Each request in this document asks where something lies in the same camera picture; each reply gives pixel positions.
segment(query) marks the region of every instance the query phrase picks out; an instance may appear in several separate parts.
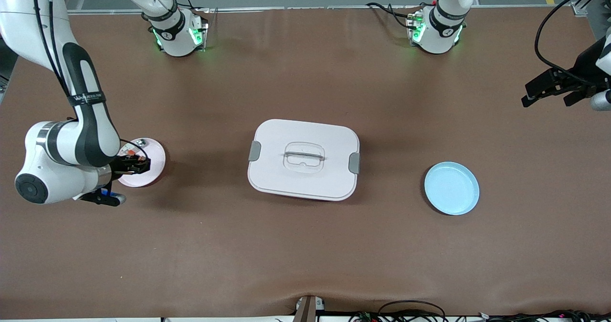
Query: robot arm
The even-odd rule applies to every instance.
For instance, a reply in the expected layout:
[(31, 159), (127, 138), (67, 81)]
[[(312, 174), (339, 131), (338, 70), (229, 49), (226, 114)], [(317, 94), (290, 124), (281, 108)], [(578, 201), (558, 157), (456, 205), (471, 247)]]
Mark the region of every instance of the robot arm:
[(151, 23), (159, 47), (175, 57), (205, 48), (208, 21), (188, 9), (181, 9), (176, 0), (131, 0), (142, 10), (142, 17)]
[(526, 83), (526, 95), (522, 105), (529, 107), (547, 96), (568, 93), (565, 105), (572, 106), (590, 98), (596, 111), (611, 111), (611, 37), (603, 37), (583, 51), (567, 72), (582, 80), (576, 80), (562, 70), (550, 68)]
[(416, 28), (410, 32), (411, 40), (423, 50), (433, 54), (449, 51), (458, 41), (463, 21), (474, 0), (437, 0), (434, 6), (427, 6), (414, 22)]
[[(0, 0), (0, 33), (6, 44), (21, 57), (61, 74), (77, 117), (40, 122), (29, 129), (26, 159), (15, 186), (32, 203), (93, 200), (90, 192), (120, 177), (117, 173), (125, 172), (125, 163), (131, 159), (116, 156), (118, 134), (94, 64), (72, 35), (64, 0), (52, 0), (53, 7), (50, 1)], [(146, 163), (139, 167), (142, 172), (147, 170)], [(120, 199), (102, 203), (118, 205)]]

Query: light blue plate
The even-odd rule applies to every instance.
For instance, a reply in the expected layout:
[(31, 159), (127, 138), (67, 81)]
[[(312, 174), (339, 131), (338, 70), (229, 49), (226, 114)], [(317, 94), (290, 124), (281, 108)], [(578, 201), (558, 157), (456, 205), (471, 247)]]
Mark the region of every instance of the light blue plate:
[(468, 213), (480, 198), (480, 185), (473, 173), (452, 162), (432, 166), (424, 179), (424, 191), (431, 204), (448, 215)]

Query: brown tabletop surface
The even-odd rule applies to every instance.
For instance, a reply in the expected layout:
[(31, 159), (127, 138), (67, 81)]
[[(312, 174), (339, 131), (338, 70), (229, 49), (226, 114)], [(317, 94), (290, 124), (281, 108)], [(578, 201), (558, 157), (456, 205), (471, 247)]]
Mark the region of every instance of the brown tabletop surface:
[[(473, 9), (449, 53), (410, 48), (390, 15), (276, 10), (210, 18), (208, 50), (158, 52), (140, 16), (75, 16), (121, 137), (170, 156), (152, 187), (119, 183), (117, 208), (17, 195), (26, 131), (72, 115), (48, 70), (19, 60), (0, 105), (0, 317), (253, 316), (434, 302), (449, 314), (611, 309), (611, 115), (559, 97), (524, 109), (546, 66), (549, 9)], [(570, 67), (594, 38), (562, 9), (541, 50)], [(264, 194), (247, 179), (271, 118), (360, 137), (343, 202)], [(471, 213), (423, 196), (433, 164), (477, 177)]]

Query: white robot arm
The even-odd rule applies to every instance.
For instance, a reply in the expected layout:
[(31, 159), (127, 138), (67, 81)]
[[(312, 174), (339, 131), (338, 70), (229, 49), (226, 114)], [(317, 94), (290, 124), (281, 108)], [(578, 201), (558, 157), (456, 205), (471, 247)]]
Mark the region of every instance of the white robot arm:
[(410, 31), (411, 40), (423, 50), (442, 54), (458, 41), (463, 21), (474, 0), (437, 0), (417, 13), (420, 17), (412, 22), (416, 28)]
[[(205, 31), (201, 19), (178, 9), (175, 0), (133, 1), (159, 34), (166, 33), (158, 42), (168, 54), (187, 55), (202, 46), (194, 37)], [(29, 129), (24, 166), (15, 178), (19, 194), (38, 204), (70, 198), (122, 203), (109, 190), (102, 196), (101, 188), (109, 189), (122, 174), (146, 172), (150, 159), (117, 156), (120, 140), (105, 95), (92, 60), (72, 35), (64, 0), (0, 0), (0, 34), (18, 55), (55, 72), (76, 114)]]

